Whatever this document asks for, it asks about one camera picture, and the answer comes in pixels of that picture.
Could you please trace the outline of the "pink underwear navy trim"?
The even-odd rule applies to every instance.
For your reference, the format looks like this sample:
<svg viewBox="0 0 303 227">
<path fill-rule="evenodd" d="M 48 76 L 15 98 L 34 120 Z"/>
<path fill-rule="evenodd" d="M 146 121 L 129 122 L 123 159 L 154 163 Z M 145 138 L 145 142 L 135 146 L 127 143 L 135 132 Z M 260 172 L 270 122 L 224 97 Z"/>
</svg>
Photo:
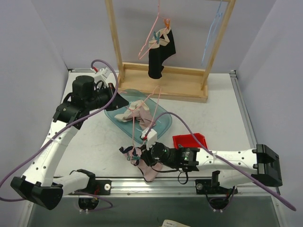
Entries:
<svg viewBox="0 0 303 227">
<path fill-rule="evenodd" d="M 141 157 L 142 151 L 139 147 L 133 147 L 129 146 L 127 148 L 120 147 L 119 151 L 127 158 L 127 152 L 132 152 L 133 150 L 136 151 L 137 155 Z M 135 166 L 137 169 L 140 170 L 145 182 L 150 183 L 152 182 L 156 176 L 158 175 L 158 172 L 162 170 L 163 165 L 160 163 L 157 163 L 156 165 L 150 167 L 147 166 L 146 163 L 140 159 L 138 161 L 128 161 L 131 163 L 133 166 Z"/>
</svg>

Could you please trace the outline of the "blue wire hanger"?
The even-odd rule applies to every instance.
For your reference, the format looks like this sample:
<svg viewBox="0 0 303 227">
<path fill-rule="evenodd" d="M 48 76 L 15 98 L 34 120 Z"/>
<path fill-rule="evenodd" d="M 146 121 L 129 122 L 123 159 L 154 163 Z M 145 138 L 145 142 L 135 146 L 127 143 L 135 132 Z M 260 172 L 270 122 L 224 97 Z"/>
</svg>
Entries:
<svg viewBox="0 0 303 227">
<path fill-rule="evenodd" d="M 207 39 L 206 39 L 206 43 L 205 43 L 205 47 L 204 47 L 204 52 L 203 52 L 203 57 L 202 57 L 202 60 L 201 60 L 201 65 L 203 66 L 204 64 L 204 61 L 205 61 L 205 56 L 206 56 L 206 52 L 207 52 L 207 49 L 216 33 L 216 30 L 217 30 L 217 27 L 221 21 L 221 18 L 223 16 L 223 12 L 221 11 L 221 5 L 222 5 L 222 2 L 223 0 L 220 0 L 220 3 L 219 3 L 219 6 L 217 8 L 217 11 L 216 11 L 216 14 L 215 14 L 215 17 L 210 25 L 210 28 L 209 28 L 209 31 L 208 31 L 208 36 L 207 36 Z"/>
</svg>

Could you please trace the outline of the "beige pink underwear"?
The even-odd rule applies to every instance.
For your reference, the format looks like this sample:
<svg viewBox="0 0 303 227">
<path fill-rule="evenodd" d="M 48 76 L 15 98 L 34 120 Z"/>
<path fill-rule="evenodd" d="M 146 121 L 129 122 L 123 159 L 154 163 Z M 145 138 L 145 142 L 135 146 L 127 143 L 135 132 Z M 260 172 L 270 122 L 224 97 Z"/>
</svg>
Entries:
<svg viewBox="0 0 303 227">
<path fill-rule="evenodd" d="M 149 127 L 153 120 L 150 109 L 143 100 L 131 102 L 129 107 L 123 113 L 116 114 L 114 118 L 120 122 L 132 121 L 134 118 L 139 122 L 142 130 Z"/>
</svg>

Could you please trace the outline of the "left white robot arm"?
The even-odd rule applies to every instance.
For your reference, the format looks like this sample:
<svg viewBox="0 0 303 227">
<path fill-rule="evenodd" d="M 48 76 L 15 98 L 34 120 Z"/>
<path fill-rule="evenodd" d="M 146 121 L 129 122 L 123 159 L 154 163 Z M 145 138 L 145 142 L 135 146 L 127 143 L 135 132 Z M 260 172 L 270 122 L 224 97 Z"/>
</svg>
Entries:
<svg viewBox="0 0 303 227">
<path fill-rule="evenodd" d="M 79 169 L 65 177 L 54 178 L 58 164 L 69 143 L 81 129 L 91 111 L 114 111 L 129 103 L 112 83 L 92 76 L 77 76 L 72 91 L 56 108 L 41 153 L 21 177 L 14 177 L 10 186 L 25 200 L 48 210 L 54 209 L 64 195 L 72 192 L 92 194 L 96 190 L 94 173 Z"/>
</svg>

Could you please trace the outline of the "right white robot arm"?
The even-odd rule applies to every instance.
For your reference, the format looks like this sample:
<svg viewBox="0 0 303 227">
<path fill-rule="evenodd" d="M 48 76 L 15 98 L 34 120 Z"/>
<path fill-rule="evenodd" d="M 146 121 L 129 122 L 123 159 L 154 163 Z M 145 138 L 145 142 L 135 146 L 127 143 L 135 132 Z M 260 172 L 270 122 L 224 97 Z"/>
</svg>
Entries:
<svg viewBox="0 0 303 227">
<path fill-rule="evenodd" d="M 156 142 L 141 154 L 148 166 L 163 164 L 183 173 L 211 171 L 210 188 L 221 193 L 239 184 L 282 186 L 279 155 L 266 145 L 242 151 L 209 151 L 205 148 L 168 148 Z"/>
</svg>

